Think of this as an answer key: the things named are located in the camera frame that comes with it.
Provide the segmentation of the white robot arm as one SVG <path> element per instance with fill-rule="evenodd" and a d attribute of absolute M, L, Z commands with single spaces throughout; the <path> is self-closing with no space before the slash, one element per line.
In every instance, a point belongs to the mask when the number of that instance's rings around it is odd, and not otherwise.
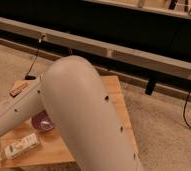
<path fill-rule="evenodd" d="M 45 111 L 82 171 L 144 171 L 94 66 L 80 56 L 55 61 L 0 110 L 0 137 Z"/>

